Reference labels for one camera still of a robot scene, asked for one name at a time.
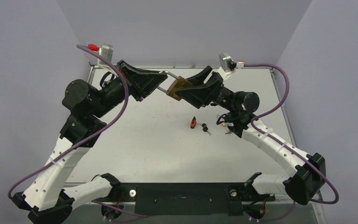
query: metal bolt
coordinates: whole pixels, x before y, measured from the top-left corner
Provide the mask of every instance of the metal bolt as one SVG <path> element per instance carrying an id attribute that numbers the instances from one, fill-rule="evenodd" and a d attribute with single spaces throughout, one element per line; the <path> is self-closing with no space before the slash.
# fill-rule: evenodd
<path id="1" fill-rule="evenodd" d="M 130 196 L 135 197 L 137 195 L 137 192 L 135 190 L 130 190 Z"/>
<path id="2" fill-rule="evenodd" d="M 234 189 L 232 189 L 230 191 L 230 195 L 231 195 L 231 197 L 235 197 L 235 196 L 237 196 L 237 192 Z"/>

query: gray wall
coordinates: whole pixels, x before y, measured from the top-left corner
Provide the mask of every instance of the gray wall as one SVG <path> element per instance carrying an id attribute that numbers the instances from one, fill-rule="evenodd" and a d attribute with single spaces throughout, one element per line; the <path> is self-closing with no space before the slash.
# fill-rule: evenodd
<path id="1" fill-rule="evenodd" d="M 83 43 L 137 65 L 276 63 L 311 0 L 57 0 Z"/>
<path id="2" fill-rule="evenodd" d="M 0 224 L 30 223 L 7 190 L 55 146 L 66 84 L 89 72 L 77 43 L 55 0 L 0 0 Z"/>
<path id="3" fill-rule="evenodd" d="M 326 158 L 341 196 L 324 206 L 329 223 L 358 223 L 358 1 L 313 0 L 278 65 L 296 142 Z M 322 194 L 333 199 L 328 186 Z"/>

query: brass padlock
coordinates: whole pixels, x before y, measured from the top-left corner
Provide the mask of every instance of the brass padlock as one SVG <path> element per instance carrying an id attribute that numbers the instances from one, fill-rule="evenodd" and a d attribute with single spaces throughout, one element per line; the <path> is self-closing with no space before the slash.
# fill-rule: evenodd
<path id="1" fill-rule="evenodd" d="M 176 95 L 177 90 L 181 90 L 184 88 L 192 87 L 193 84 L 189 81 L 187 81 L 182 76 L 179 76 L 178 79 L 176 79 L 171 86 L 168 88 L 167 95 L 174 98 L 177 101 L 180 101 L 182 98 L 178 95 Z"/>

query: purple cable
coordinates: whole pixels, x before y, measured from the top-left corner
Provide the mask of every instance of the purple cable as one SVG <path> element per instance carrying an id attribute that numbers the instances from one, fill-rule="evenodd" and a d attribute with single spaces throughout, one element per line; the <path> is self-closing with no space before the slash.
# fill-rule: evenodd
<path id="1" fill-rule="evenodd" d="M 288 212 L 286 212 L 285 214 L 283 214 L 282 216 L 276 217 L 276 218 L 259 219 L 259 222 L 270 222 L 270 221 L 276 221 L 276 220 L 283 219 L 283 218 L 285 218 L 286 216 L 288 216 L 288 215 L 294 210 L 294 207 L 295 207 L 295 206 L 296 206 L 296 202 L 293 201 L 293 204 L 292 204 L 290 210 L 289 210 Z"/>
<path id="2" fill-rule="evenodd" d="M 90 135 L 89 137 L 81 140 L 80 142 L 74 144 L 72 147 L 70 147 L 69 149 L 67 149 L 65 152 L 63 152 L 61 155 L 57 156 L 54 159 L 54 162 L 59 161 L 62 157 L 64 157 L 65 155 L 67 155 L 68 153 L 72 152 L 74 149 L 78 148 L 79 146 L 81 146 L 82 144 L 86 143 L 87 141 L 89 141 L 90 139 L 100 135 L 102 132 L 104 132 L 106 129 L 108 129 L 109 127 L 111 127 L 114 123 L 116 123 L 116 121 L 121 117 L 121 115 L 123 115 L 127 104 L 128 104 L 128 97 L 129 97 L 129 92 L 128 92 L 128 86 L 126 84 L 125 78 L 124 76 L 121 74 L 121 72 L 112 64 L 110 63 L 108 60 L 106 60 L 104 57 L 100 56 L 99 54 L 95 53 L 94 51 L 90 50 L 88 47 L 83 46 L 83 45 L 76 45 L 77 48 L 79 48 L 80 50 L 84 50 L 85 52 L 95 56 L 96 58 L 100 59 L 101 61 L 103 61 L 105 64 L 107 64 L 111 69 L 113 69 L 113 71 L 118 75 L 118 77 L 120 78 L 121 82 L 123 83 L 123 87 L 124 87 L 124 103 L 123 103 L 123 107 L 121 108 L 120 112 L 118 113 L 118 115 L 110 122 L 107 124 L 107 126 L 101 128 L 101 130 L 97 131 L 96 133 Z M 27 179 L 35 176 L 36 174 L 43 172 L 44 170 L 48 169 L 51 165 L 53 165 L 53 162 L 49 162 L 48 164 L 46 164 L 44 167 L 40 168 L 39 170 L 31 173 L 30 175 L 22 178 L 21 180 L 19 180 L 18 182 L 16 182 L 10 189 L 9 192 L 7 193 L 7 196 L 9 197 L 9 199 L 11 200 L 12 197 L 12 192 L 13 190 L 20 185 L 22 182 L 26 181 Z"/>
<path id="3" fill-rule="evenodd" d="M 96 203 L 96 204 L 100 204 L 102 206 L 106 206 L 108 208 L 111 208 L 113 210 L 116 210 L 116 211 L 120 211 L 122 213 L 125 213 L 125 214 L 128 214 L 128 215 L 132 215 L 132 216 L 136 216 L 136 217 L 139 217 L 139 218 L 148 218 L 149 216 L 146 216 L 146 215 L 139 215 L 139 214 L 136 214 L 136 213 L 133 213 L 133 212 L 130 212 L 130 211 L 125 211 L 123 209 L 119 209 L 119 208 L 116 208 L 115 206 L 113 205 L 110 205 L 110 204 L 105 204 L 105 203 L 102 203 L 102 202 L 99 202 L 99 201 L 96 201 L 96 200 L 93 200 L 91 201 L 92 203 Z"/>
<path id="4" fill-rule="evenodd" d="M 261 130 L 260 128 L 256 127 L 254 125 L 254 121 L 256 119 L 259 119 L 259 118 L 262 118 L 266 115 L 269 115 L 271 114 L 272 112 L 276 111 L 279 107 L 282 106 L 282 104 L 285 102 L 286 98 L 288 97 L 288 94 L 289 94 L 289 78 L 288 78 L 288 75 L 278 66 L 276 65 L 273 65 L 273 64 L 268 64 L 268 63 L 258 63 L 258 64 L 245 64 L 244 65 L 245 67 L 272 67 L 276 70 L 278 70 L 282 75 L 283 75 L 283 78 L 285 79 L 285 85 L 286 85 L 286 88 L 285 88 L 285 93 L 282 97 L 282 100 L 278 103 L 278 105 L 276 105 L 274 108 L 272 108 L 271 110 L 263 113 L 263 114 L 260 114 L 256 117 L 254 117 L 251 121 L 250 121 L 250 124 L 252 125 L 252 127 L 254 129 L 256 129 L 258 132 L 261 132 L 262 134 L 265 134 L 265 131 Z M 275 136 L 273 135 L 268 135 L 268 137 L 272 138 L 274 141 L 278 142 L 278 144 L 280 145 L 283 145 L 283 142 L 279 141 Z M 297 157 L 299 157 L 301 160 L 303 160 L 308 166 L 310 166 L 330 187 L 331 189 L 334 191 L 334 194 L 335 194 L 335 199 L 333 201 L 319 201 L 319 200 L 314 200 L 314 199 L 311 199 L 312 202 L 316 202 L 316 203 L 321 203 L 321 204 L 335 204 L 338 202 L 339 200 L 339 195 L 338 195 L 338 191 L 337 189 L 333 186 L 333 184 L 314 166 L 312 165 L 307 159 L 305 159 L 304 157 L 302 157 L 299 153 L 297 153 L 296 151 L 294 151 L 293 149 L 291 149 L 289 146 L 287 145 L 284 145 L 285 149 L 289 150 L 291 153 L 293 153 L 294 155 L 296 155 Z"/>

